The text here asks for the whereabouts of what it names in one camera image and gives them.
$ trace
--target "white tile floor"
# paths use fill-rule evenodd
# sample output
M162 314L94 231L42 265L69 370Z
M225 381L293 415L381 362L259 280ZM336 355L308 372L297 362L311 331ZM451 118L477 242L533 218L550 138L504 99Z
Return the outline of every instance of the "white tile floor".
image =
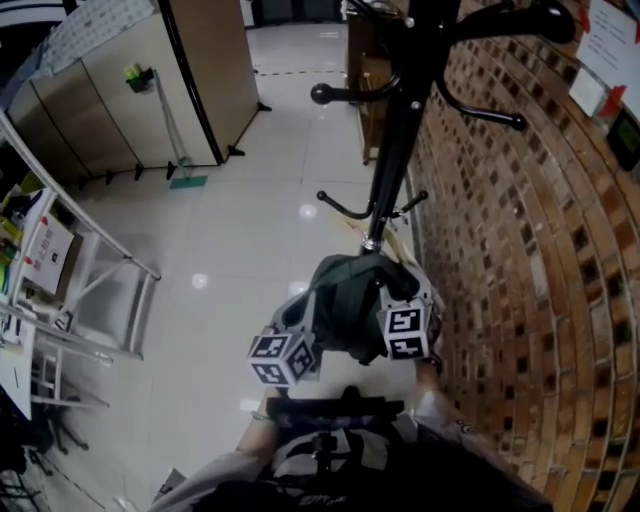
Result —
M343 80L326 71L344 68L344 27L248 34L261 98L274 110L259 114L244 135L246 157L210 170L200 189L169 191L161 173L147 173L138 183L120 176L82 195L103 227L162 273L143 362L68 365L111 407L72 412L91 449L71 449L66 457L53 450L50 458L102 506L125 494L145 510L171 468L190 474L235 447L250 418L241 408L262 394L245 362L250 340L324 256L358 249L358 237L315 198L325 189L362 210L373 175L373 166L361 162L352 108L321 108L309 98L315 83ZM296 73L272 74L286 71ZM315 218L299 215L304 205L306 212L316 208ZM207 276L206 286L194 288L194 274ZM357 383L367 394L403 396L412 372L410 364L378 358L364 368L328 353L321 382L292 394L338 395ZM60 476L46 479L46 490L56 512L102 510Z

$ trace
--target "brick wall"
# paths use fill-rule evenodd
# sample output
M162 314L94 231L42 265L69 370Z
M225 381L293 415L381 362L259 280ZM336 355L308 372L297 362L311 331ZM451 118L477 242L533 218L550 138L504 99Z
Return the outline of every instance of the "brick wall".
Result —
M564 3L578 18L583 1ZM640 470L640 185L568 96L581 35L456 47L452 92L530 126L434 92L411 164L430 193L419 256L448 307L446 391L562 512L621 510Z

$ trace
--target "white metal shelf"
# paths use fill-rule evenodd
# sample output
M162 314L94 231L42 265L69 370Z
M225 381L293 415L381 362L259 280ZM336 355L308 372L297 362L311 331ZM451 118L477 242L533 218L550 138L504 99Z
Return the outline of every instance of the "white metal shelf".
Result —
M14 147L44 189L26 215L20 258L10 265L8 294L0 298L0 312L27 320L16 308L25 275L24 256L32 251L38 223L58 201L78 219L82 245L60 311L51 314L47 322L32 320L30 323L46 334L46 343L50 345L59 343L76 351L84 347L87 354L98 359L108 359L108 355L142 359L141 354L134 352L138 345L134 338L140 331L141 311L151 293L149 283L159 280L160 274L135 258L80 208L46 172L0 110L0 144L3 139ZM101 244L118 253L119 261L98 260ZM70 332L53 325L67 310L73 313Z

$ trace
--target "mop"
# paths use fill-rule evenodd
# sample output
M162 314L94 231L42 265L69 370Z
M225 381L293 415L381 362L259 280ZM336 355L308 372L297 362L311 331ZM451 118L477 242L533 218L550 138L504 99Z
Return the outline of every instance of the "mop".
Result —
M164 91L162 89L162 85L160 84L160 77L158 76L158 72L153 70L153 79L156 83L156 90L158 91L158 98L160 98L160 105L162 106L162 114L164 115L164 122L167 125L167 132L169 133L169 140L171 141L171 147L173 148L173 154L175 155L176 166L174 167L171 162L169 162L168 171L172 173L172 170L178 170L180 174L182 174L181 178L174 178L171 180L170 189L179 189L179 188L192 188L192 187L204 187L207 183L207 176L189 176L187 172L187 157L180 156L180 152L178 147L182 148L182 141L179 140L178 130L175 126L175 121L173 120L173 116L169 111L169 104L167 103L167 98L164 95Z

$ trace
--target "paper sign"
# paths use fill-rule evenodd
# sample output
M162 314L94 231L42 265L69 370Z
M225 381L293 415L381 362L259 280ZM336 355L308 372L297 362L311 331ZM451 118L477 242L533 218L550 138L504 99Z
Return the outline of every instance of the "paper sign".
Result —
M578 71L573 86L569 90L569 96L578 104L578 106L584 110L584 113L591 117L602 97L604 96L604 87L593 78L584 68Z
M638 23L604 0L591 0L576 57L607 86L626 86L622 101L640 117Z
M592 0L589 32L576 57L609 87L627 85L627 67L635 46L636 22L604 0Z

